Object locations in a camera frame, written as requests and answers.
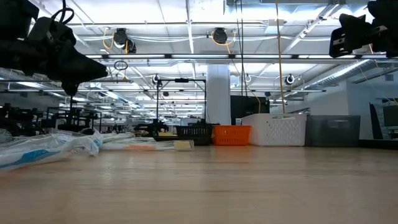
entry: white pillar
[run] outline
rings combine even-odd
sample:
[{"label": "white pillar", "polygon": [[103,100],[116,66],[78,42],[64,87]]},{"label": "white pillar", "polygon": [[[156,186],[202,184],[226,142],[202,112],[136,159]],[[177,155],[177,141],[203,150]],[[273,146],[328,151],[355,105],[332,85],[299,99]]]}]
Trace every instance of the white pillar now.
[{"label": "white pillar", "polygon": [[231,124],[229,65],[207,66],[207,123]]}]

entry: gray bin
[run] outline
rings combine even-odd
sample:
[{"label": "gray bin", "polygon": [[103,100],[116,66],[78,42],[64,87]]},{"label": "gray bin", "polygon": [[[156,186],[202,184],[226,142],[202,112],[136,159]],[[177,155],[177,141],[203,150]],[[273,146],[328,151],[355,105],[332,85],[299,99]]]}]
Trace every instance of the gray bin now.
[{"label": "gray bin", "polygon": [[308,116],[306,146],[358,147],[360,116]]}]

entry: table surface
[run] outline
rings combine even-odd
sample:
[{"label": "table surface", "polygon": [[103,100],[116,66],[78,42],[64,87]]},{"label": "table surface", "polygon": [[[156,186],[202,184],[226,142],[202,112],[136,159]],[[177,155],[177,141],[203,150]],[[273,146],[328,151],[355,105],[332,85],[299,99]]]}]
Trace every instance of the table surface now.
[{"label": "table surface", "polygon": [[398,223],[398,152],[101,151],[0,177],[0,223]]}]

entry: orange basket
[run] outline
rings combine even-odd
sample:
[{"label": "orange basket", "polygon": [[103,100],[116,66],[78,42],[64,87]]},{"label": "orange basket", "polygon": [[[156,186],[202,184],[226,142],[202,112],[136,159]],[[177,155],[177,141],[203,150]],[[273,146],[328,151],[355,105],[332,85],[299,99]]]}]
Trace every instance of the orange basket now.
[{"label": "orange basket", "polygon": [[217,146],[249,144],[251,126],[214,125],[213,143]]}]

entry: white plastic bin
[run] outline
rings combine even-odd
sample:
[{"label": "white plastic bin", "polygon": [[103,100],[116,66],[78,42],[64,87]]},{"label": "white plastic bin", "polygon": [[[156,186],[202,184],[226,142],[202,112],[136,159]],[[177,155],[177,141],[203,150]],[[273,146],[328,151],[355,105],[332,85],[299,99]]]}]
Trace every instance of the white plastic bin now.
[{"label": "white plastic bin", "polygon": [[250,144],[257,146],[304,146],[305,114],[253,114],[242,118],[250,125]]}]

